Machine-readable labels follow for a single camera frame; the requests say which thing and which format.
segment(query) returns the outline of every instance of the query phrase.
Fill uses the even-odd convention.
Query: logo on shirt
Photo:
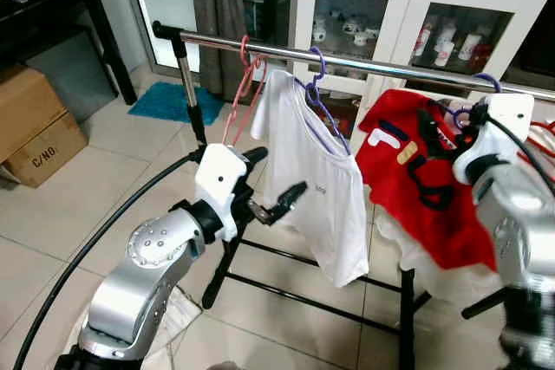
[[[408,142],[397,154],[397,163],[407,166],[408,177],[411,178],[420,193],[420,201],[428,208],[437,211],[443,211],[448,208],[453,200],[454,189],[451,185],[429,186],[424,184],[418,175],[418,169],[428,161],[422,154],[419,154],[418,145],[410,140],[408,135],[399,127],[393,125],[386,120],[379,120],[378,126],[369,135],[368,143],[371,146],[377,146],[380,142],[387,143],[392,148],[401,149],[402,142]],[[451,147],[454,144],[448,137],[438,128],[440,140]]]

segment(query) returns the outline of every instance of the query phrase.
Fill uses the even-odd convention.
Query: red shirt
[[[388,90],[366,114],[359,128],[368,135],[356,162],[372,189],[370,200],[396,218],[442,268],[484,263],[496,270],[491,239],[476,218],[472,188],[457,182],[451,160],[430,152],[421,135],[426,123],[443,150],[454,148],[440,107],[423,95]]]

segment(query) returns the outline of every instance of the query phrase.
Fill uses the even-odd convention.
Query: black table
[[[101,42],[103,61],[110,66],[114,78],[127,104],[137,101],[133,84],[121,59],[114,32],[106,16],[101,0],[28,0],[24,3],[0,1],[0,34],[9,40],[30,25],[53,25],[71,17],[70,10],[84,6]]]

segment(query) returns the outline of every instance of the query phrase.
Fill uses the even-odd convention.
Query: cardboard box
[[[22,66],[0,73],[0,163],[66,112],[46,77]]]
[[[37,188],[86,145],[74,118],[65,113],[7,158],[0,174]]]

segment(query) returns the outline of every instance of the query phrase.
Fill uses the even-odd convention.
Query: tile floor
[[[145,68],[134,73],[139,94],[156,80]],[[26,331],[68,260],[126,197],[156,172],[193,149],[189,126],[127,115],[115,99],[83,124],[89,145],[37,190],[0,180],[0,370],[11,369]],[[225,106],[206,129],[218,140]],[[260,143],[244,136],[242,150]],[[26,368],[53,360],[96,286],[119,261],[128,234],[140,221],[193,196],[194,166],[184,166],[132,207],[82,262],[55,302],[37,336]],[[257,196],[264,164],[251,176]],[[290,230],[251,224],[246,235],[310,256]],[[199,300],[221,256],[210,246],[181,281]],[[395,246],[372,237],[371,275],[397,283]],[[311,266],[241,247],[235,272],[298,292],[354,314],[395,325],[399,299],[355,282],[335,289]],[[497,348],[502,326],[499,308],[471,321],[444,302],[429,302],[415,317],[418,369],[495,368],[504,362]],[[205,369],[235,360],[246,369],[395,369],[396,338],[261,289],[227,280],[214,307],[175,343],[176,368]]]

